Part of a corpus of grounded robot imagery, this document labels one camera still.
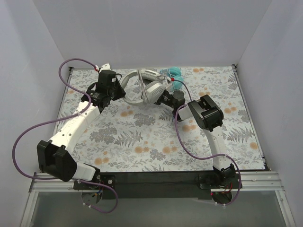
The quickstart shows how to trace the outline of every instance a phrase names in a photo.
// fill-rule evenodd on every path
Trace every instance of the metal frame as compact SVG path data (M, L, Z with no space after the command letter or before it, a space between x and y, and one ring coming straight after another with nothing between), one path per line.
M232 69L233 69L234 75L236 77L247 113L249 115L250 123L251 123L253 131L255 133L259 150L261 152L262 157L264 158L264 154L261 149L261 146L260 146L260 143L258 140L258 136L257 136L256 130L255 130L255 127L252 123L251 115L250 115L249 109L247 107L247 103L246 103L244 95L243 95L243 91L242 91L242 88L241 88L241 85L239 82L239 78L238 78L238 74L237 74L235 65L232 65ZM69 75L69 78L67 81L68 83L71 80L71 74L72 74L73 70L74 69L72 69L70 71L70 75ZM64 95L62 98L62 103L60 106L58 117L60 117L60 114L62 111L62 106L63 106L63 102L64 102L64 99L66 96L66 92L67 92L67 88L64 91ZM58 124L56 124L56 126L55 126L54 134L56 133L57 127L58 127ZM49 175L39 173L39 174L36 174L36 176L45 177L45 176L49 176ZM282 185L282 182L281 182L277 172L251 170L251 171L241 172L241 178L242 178L242 186L243 186L241 191L275 191L281 212L283 214L283 217L284 217L284 220L286 223L286 226L295 227L295 222L294 222L293 216L291 214L291 211L290 211L290 208L288 206L287 199L285 196L284 187ZM34 180L31 184L31 187L29 190L29 197L28 197L27 205L26 205L25 212L24 212L20 226L27 227L27 226L31 225L31 219L32 219L32 216L33 216L33 213L35 210L39 192L93 192L94 191L94 190L74 190L73 185L74 185L74 181L62 182L61 180L44 180L44 181ZM221 191L221 189L212 189L211 191L217 192L217 191Z

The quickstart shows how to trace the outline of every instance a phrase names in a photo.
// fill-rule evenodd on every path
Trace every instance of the flower pattern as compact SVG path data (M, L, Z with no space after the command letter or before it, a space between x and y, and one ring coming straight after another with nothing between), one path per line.
M132 70L115 70L126 75ZM181 68L193 99L209 95L223 110L223 137L227 153L240 169L264 169L255 132L245 109L231 67ZM86 90L98 80L94 70L73 70L70 84ZM189 101L184 87L181 90ZM125 88L131 99L140 98L137 78ZM76 109L81 94L67 90L61 117ZM56 125L57 130L64 122ZM195 120L178 123L185 146L196 156L211 155L206 136ZM112 101L84 131L72 157L98 167L101 172L212 170L212 160L187 155L176 137L172 111L164 105L130 106L122 99Z

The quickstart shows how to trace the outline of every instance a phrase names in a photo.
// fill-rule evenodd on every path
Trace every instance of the gray wall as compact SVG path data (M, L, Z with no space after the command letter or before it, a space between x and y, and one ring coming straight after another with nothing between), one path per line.
M303 0L273 0L239 65L265 158L303 226Z
M34 0L65 59L110 62L113 69L230 66L240 60L270 2Z
M31 0L0 0L0 18L0 226L16 227L31 180L15 170L11 149L26 128L56 118L64 89L57 75L63 58ZM26 173L38 171L37 143L47 140L53 127L31 131L21 140L17 160Z

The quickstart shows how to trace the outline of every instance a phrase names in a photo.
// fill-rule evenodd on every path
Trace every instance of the purple cable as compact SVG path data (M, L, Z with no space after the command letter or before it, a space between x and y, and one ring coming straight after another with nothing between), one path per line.
M187 150L187 148L184 146L182 140L181 140L181 137L180 137L180 134L179 134L179 131L178 131L178 126L177 126L177 120L178 119L178 113L179 113L179 110L183 107L185 107L187 105L182 105L180 106L177 111L176 111L176 116L175 116L175 127L176 127L176 133L177 133L177 137L178 137L178 140L181 144L181 146L183 147L183 149L186 151L186 153L188 153L191 157L195 158L195 159L198 159L198 160L207 160L207 159L211 159L211 158L214 158L214 157L218 157L218 156L226 156L227 158L229 158L236 166L237 168L237 171L238 171L238 174L239 174L239 187L238 187L238 190L237 190L237 193L235 195L235 197L229 202L229 203L226 203L225 205L228 206L228 205L231 205L238 197L239 195L239 192L240 192L240 189L241 189L241 174L240 174L240 170L239 170L239 167L237 165L237 163L233 160L232 157L230 157L229 155L225 155L225 154L217 154L217 155L212 155L210 157L197 157L195 155L193 155L192 153L189 152L189 150Z
M186 88L186 90L187 90L187 93L188 93L188 96L189 96L189 100L190 100L190 101L193 101L193 100L191 99L190 92L189 92L189 90L188 90L187 86L185 85L185 83L184 83L183 81L181 81L181 80L178 80L178 79L176 79L176 80L174 80L174 81L176 81L176 82L180 82L181 84L183 84L183 85L184 85L184 87L185 87L185 88Z
M95 66L93 63L91 63L91 62L89 62L89 61L87 61L87 60L81 59L81 58L71 58L71 59L68 59L68 60L64 61L64 62L60 65L60 67L59 67L59 77L60 77L60 80L61 80L66 86L68 86L69 88L71 88L71 89L73 89L73 90L75 90L75 91L77 91L77 92L80 92L80 93L82 93L82 94L84 94L84 95L86 95L86 96L88 97L88 99L89 99L88 105L87 105L83 110L80 111L80 113L83 113L83 112L85 112L85 111L89 108L89 106L90 106L90 104L91 104L91 98L90 98L90 96L89 96L87 93L85 93L84 91L80 91L80 90L78 90L78 89L72 87L72 86L69 85L68 83L66 83L66 82L64 81L64 79L62 78L62 75L61 75L61 69L62 69L63 65L65 65L66 63L68 63L68 62L70 62L70 61L74 61L74 60L86 62L87 64L90 64L90 65L93 66L94 68L96 68L96 66ZM60 119L56 119L56 120L52 120L52 121L48 121L48 122L36 124L36 125L34 125L34 126L28 128L28 129L26 129L23 133L21 133L21 134L18 136L18 138L16 139L16 141L15 141L15 143L14 143L14 146L13 146L13 150L12 150L13 163L14 163L15 168L18 170L18 172L21 173L21 174L22 174L23 176L25 176L25 177L28 177L28 178L31 178L31 179L36 179L36 180L52 180L52 179L56 179L56 177L36 177L36 176L31 176L31 175L28 175L28 174L24 173L24 172L19 168L19 166L18 166L18 164L17 164L17 162L16 162L16 154L15 154L15 153L16 153L16 146L17 146L19 140L20 140L27 132L31 131L32 129L35 129L35 128L39 127L39 126L43 126L43 125L47 125L47 124L51 124L51 123L55 123L55 122L59 122L59 121L64 121L64 120L67 120L67 119L76 117L76 116L78 116L78 115L79 115L79 114L73 114L73 115L71 115L71 116L63 117L63 118L60 118Z
M114 209L116 209L116 207L117 207L117 205L118 205L118 200L119 200L119 199L118 199L118 194L116 193L116 191L115 191L114 189L112 189L111 187L109 187L109 186L107 186L107 185L105 185L105 184L101 184L101 183L93 183L93 182L84 181L84 180L80 180L80 182L82 182L82 183L88 183L88 184L93 184L93 185L98 185L98 186L107 188L107 189L111 190L111 191L114 193L115 197L116 197L116 203L115 203L114 207L113 207L111 210L109 210L109 211L101 210L99 207L90 205L90 204L87 203L87 202L85 203L85 205L90 206L90 207L92 207L93 209L95 209L95 210L97 210L97 211L99 211L99 212L101 212L101 213L104 213L104 214L108 214L108 213L114 211Z

